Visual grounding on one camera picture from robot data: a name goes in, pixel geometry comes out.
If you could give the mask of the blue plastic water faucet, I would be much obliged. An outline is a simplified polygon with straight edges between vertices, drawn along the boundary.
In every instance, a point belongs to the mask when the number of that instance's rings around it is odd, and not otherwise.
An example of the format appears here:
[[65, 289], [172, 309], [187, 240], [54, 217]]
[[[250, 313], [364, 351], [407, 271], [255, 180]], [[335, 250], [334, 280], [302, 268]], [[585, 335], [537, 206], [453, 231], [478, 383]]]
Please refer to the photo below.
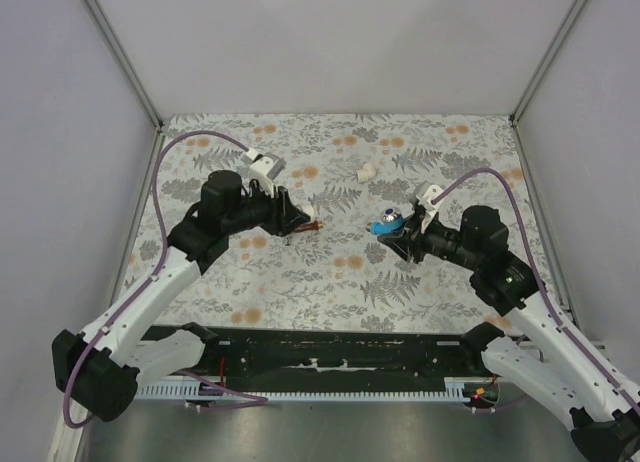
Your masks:
[[400, 210], [390, 207], [385, 209], [379, 221], [371, 222], [367, 231], [375, 236], [389, 235], [401, 231], [405, 226], [405, 219]]

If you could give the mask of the brown plastic water faucet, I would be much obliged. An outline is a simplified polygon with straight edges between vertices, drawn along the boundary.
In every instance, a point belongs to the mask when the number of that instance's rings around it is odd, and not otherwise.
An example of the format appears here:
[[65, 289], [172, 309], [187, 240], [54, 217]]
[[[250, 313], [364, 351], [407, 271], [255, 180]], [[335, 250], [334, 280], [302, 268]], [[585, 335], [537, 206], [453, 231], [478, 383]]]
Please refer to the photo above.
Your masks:
[[313, 222], [309, 222], [306, 224], [302, 224], [299, 227], [297, 227], [296, 229], [294, 229], [290, 234], [288, 234], [285, 238], [284, 238], [284, 244], [286, 246], [290, 246], [292, 244], [293, 241], [293, 237], [296, 234], [302, 234], [302, 233], [306, 233], [306, 232], [312, 232], [312, 231], [318, 231], [320, 229], [322, 229], [324, 227], [324, 223], [318, 220], [315, 220]]

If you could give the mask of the white elbow fitting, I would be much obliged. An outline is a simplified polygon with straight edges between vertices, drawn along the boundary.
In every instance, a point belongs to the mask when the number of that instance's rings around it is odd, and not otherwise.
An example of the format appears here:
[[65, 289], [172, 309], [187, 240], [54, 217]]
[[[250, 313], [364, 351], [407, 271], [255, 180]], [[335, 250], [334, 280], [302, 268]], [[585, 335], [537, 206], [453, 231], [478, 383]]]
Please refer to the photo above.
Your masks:
[[314, 219], [315, 219], [315, 217], [316, 217], [316, 215], [315, 215], [315, 210], [314, 210], [314, 208], [313, 208], [311, 205], [309, 205], [309, 204], [303, 205], [303, 206], [301, 207], [301, 210], [302, 210], [302, 211], [303, 211], [303, 212], [304, 212], [304, 213], [305, 213], [305, 214], [306, 214], [306, 215], [307, 215], [311, 220], [314, 220]]

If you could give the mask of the white elbow fitting far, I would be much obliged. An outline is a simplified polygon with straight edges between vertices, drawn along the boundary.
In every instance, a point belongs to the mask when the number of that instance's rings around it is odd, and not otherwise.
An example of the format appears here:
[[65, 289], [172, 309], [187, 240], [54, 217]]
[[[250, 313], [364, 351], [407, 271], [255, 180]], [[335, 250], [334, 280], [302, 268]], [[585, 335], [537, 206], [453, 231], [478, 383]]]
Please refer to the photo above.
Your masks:
[[364, 163], [356, 170], [356, 180], [359, 184], [365, 184], [377, 176], [377, 168], [371, 163]]

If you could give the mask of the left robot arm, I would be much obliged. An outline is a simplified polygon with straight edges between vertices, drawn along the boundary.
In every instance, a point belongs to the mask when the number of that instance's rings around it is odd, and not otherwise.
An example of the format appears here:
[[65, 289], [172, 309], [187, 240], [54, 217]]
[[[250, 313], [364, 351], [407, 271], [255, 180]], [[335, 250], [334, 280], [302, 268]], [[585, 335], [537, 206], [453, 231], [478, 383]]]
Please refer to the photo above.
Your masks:
[[163, 241], [157, 266], [79, 333], [61, 331], [52, 342], [54, 375], [63, 394], [63, 417], [78, 427], [70, 408], [78, 403], [103, 422], [119, 417], [137, 392], [166, 376], [219, 366], [216, 336], [197, 323], [146, 345], [140, 342], [165, 308], [203, 276], [229, 248], [232, 236], [260, 228], [286, 237], [314, 220], [311, 206], [297, 206], [268, 179], [243, 184], [233, 171], [212, 172], [200, 198]]

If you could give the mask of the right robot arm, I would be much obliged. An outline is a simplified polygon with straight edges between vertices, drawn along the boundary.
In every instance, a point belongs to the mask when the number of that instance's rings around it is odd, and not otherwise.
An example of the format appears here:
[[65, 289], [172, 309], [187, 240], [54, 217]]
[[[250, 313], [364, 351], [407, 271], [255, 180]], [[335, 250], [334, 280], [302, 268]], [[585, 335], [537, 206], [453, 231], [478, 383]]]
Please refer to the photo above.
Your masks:
[[509, 231], [497, 210], [472, 206], [453, 229], [420, 205], [408, 217], [388, 208], [368, 229], [408, 262], [432, 255], [470, 270], [479, 299], [545, 357], [529, 355], [501, 329], [482, 323], [464, 335], [458, 350], [465, 373], [488, 370], [516, 385], [562, 423], [589, 461], [638, 459], [638, 384], [616, 369], [556, 302], [544, 301], [532, 268], [509, 251]]

